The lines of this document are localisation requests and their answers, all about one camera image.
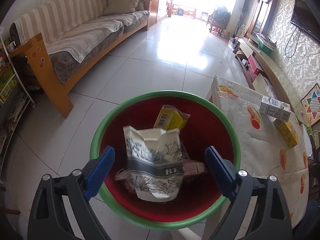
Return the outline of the white patterned paper cup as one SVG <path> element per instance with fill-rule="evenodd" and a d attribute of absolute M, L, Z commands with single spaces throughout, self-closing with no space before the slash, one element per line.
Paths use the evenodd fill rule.
<path fill-rule="evenodd" d="M 174 200 L 184 177 L 180 130 L 126 126 L 123 132 L 137 197 L 157 203 Z"/>

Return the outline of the wall-mounted black television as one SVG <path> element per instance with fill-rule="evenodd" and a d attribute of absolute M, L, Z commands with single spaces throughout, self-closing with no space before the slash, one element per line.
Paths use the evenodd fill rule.
<path fill-rule="evenodd" d="M 290 23 L 319 42 L 319 23 L 304 0 L 295 0 Z"/>

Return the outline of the chinese checkers board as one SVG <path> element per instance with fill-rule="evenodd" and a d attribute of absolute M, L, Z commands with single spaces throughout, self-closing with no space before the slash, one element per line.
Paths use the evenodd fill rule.
<path fill-rule="evenodd" d="M 303 107 L 302 113 L 305 122 L 313 126 L 319 122 L 320 114 L 320 90 L 319 84 L 316 83 L 312 89 L 300 101 Z"/>

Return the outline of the green box on cabinet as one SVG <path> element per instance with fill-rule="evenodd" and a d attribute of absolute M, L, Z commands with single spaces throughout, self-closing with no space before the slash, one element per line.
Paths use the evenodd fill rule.
<path fill-rule="evenodd" d="M 258 46 L 261 51 L 263 51 L 267 55 L 271 55 L 277 48 L 277 45 L 267 36 L 261 33 L 254 33 L 254 36 L 258 42 Z"/>

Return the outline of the beige cushion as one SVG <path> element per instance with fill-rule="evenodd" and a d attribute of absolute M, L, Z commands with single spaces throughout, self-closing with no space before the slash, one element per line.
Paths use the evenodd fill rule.
<path fill-rule="evenodd" d="M 128 14 L 136 11 L 140 0 L 107 0 L 103 15 Z"/>

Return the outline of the yellow box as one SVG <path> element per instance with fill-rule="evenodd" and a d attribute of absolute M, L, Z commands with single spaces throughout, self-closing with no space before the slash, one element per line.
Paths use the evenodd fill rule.
<path fill-rule="evenodd" d="M 186 125 L 189 118 L 190 114 L 182 113 L 174 106 L 163 105 L 153 127 L 161 128 L 166 131 L 172 129 L 181 130 Z"/>

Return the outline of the white book rack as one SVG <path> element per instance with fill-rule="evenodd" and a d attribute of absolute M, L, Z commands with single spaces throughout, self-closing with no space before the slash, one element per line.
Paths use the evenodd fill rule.
<path fill-rule="evenodd" d="M 34 103 L 1 38 L 1 169 L 15 129 L 26 108 Z"/>

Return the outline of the purple plastic bag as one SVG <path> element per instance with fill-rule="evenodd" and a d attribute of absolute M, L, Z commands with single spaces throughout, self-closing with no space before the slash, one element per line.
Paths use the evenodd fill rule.
<path fill-rule="evenodd" d="M 180 166 L 153 167 L 143 165 L 143 170 L 129 167 L 122 168 L 114 176 L 115 181 L 121 182 L 130 193 L 135 193 L 136 189 L 144 192 L 169 194 L 178 190 L 183 179 L 191 180 L 207 169 L 204 163 L 184 159 Z"/>

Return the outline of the long TV cabinet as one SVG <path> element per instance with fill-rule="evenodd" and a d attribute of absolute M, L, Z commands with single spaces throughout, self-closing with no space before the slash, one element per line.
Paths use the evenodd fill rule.
<path fill-rule="evenodd" d="M 304 115 L 301 114 L 301 112 L 303 111 L 303 107 L 300 103 L 300 98 L 295 91 L 293 84 L 284 74 L 281 68 L 274 62 L 274 60 L 270 56 L 257 48 L 252 42 L 249 42 L 248 39 L 240 38 L 239 42 L 240 49 L 244 52 L 246 57 L 252 55 L 261 65 L 261 68 L 274 87 L 275 93 L 278 98 L 283 102 L 289 103 L 299 122 L 304 122 Z"/>

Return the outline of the green red trash basin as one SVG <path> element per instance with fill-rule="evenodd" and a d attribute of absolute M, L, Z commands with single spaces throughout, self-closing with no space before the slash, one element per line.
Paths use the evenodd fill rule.
<path fill-rule="evenodd" d="M 151 128 L 164 105 L 190 115 L 180 137 L 191 159 L 204 162 L 206 149 L 213 146 L 221 157 L 239 167 L 240 144 L 227 116 L 210 101 L 176 90 L 139 95 L 114 108 L 97 127 L 89 156 L 95 159 L 107 146 L 114 148 L 115 161 L 99 190 L 100 197 L 114 213 L 148 229 L 177 230 L 205 220 L 225 202 L 211 173 L 182 185 L 177 198 L 167 203 L 143 201 L 114 179 L 127 162 L 123 127 Z"/>

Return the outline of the wooden striped-cover sofa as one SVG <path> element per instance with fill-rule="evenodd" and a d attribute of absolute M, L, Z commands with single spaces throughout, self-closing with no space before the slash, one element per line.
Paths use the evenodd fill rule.
<path fill-rule="evenodd" d="M 149 27 L 150 0 L 135 12 L 103 15 L 107 0 L 51 0 L 25 13 L 10 28 L 17 42 L 11 57 L 25 57 L 30 82 L 44 90 L 64 117 L 73 108 L 68 93 L 108 52 Z"/>

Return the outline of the white milk carton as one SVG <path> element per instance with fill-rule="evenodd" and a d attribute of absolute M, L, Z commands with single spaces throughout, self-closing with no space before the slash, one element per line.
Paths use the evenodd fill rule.
<path fill-rule="evenodd" d="M 289 121 L 291 108 L 287 103 L 263 95 L 259 112 L 282 121 Z"/>

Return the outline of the far wooden bench table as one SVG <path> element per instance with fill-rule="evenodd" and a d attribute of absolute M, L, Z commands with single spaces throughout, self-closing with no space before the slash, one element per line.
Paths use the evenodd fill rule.
<path fill-rule="evenodd" d="M 196 18 L 196 9 L 192 7 L 186 7 L 178 4 L 172 5 L 172 15 L 178 15 L 178 16 L 190 16 L 191 18 Z"/>

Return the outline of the fruit-print tablecloth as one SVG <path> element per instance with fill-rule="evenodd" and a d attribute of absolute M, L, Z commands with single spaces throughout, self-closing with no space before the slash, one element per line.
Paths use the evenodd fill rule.
<path fill-rule="evenodd" d="M 283 189 L 291 224 L 303 219 L 308 203 L 308 157 L 298 120 L 290 115 L 298 144 L 289 148 L 273 123 L 274 118 L 260 113 L 262 94 L 234 81 L 215 76 L 212 100 L 232 123 L 240 143 L 240 168 L 251 176 L 275 175 Z"/>

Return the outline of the yellow tea drink carton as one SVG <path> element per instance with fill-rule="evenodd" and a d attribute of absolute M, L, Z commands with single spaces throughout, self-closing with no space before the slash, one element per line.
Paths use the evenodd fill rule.
<path fill-rule="evenodd" d="M 275 119 L 273 123 L 284 138 L 289 148 L 294 148 L 296 145 L 298 145 L 298 133 L 296 132 L 290 120 L 283 121 L 280 119 Z"/>

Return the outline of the wooden chair with clothes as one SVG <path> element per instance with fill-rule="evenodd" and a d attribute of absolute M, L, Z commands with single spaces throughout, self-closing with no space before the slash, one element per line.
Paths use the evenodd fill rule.
<path fill-rule="evenodd" d="M 209 31 L 215 31 L 219 36 L 225 33 L 231 13 L 228 12 L 226 7 L 218 7 L 209 15 L 207 24 L 210 24 Z"/>

